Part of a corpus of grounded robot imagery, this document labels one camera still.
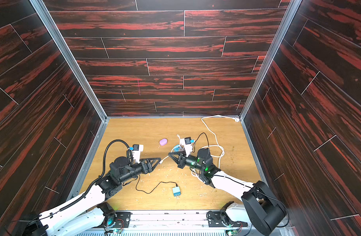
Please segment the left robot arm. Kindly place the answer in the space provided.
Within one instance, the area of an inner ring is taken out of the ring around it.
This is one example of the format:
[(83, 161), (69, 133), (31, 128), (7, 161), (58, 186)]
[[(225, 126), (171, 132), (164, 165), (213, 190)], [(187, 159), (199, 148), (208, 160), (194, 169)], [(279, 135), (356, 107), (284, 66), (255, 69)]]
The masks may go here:
[(106, 201), (122, 190), (123, 183), (151, 173), (160, 158), (146, 158), (130, 164), (127, 157), (119, 157), (110, 164), (110, 171), (94, 180), (77, 197), (39, 214), (28, 221), (22, 236), (75, 236), (108, 220), (115, 224), (115, 211)]

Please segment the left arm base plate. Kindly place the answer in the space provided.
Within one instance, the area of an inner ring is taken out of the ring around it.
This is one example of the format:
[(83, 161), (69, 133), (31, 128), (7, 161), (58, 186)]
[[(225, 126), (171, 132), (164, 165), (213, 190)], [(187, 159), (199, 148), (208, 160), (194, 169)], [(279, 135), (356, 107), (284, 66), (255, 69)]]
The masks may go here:
[(116, 211), (115, 213), (109, 213), (103, 219), (102, 224), (98, 228), (128, 228), (131, 220), (132, 213), (127, 211)]

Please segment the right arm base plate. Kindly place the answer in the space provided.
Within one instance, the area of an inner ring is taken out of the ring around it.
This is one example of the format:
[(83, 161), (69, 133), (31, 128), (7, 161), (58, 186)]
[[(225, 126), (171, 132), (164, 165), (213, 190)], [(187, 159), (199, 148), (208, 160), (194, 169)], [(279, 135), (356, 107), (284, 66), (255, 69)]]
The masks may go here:
[(247, 227), (248, 223), (241, 221), (232, 221), (226, 213), (220, 211), (208, 211), (206, 213), (209, 227)]

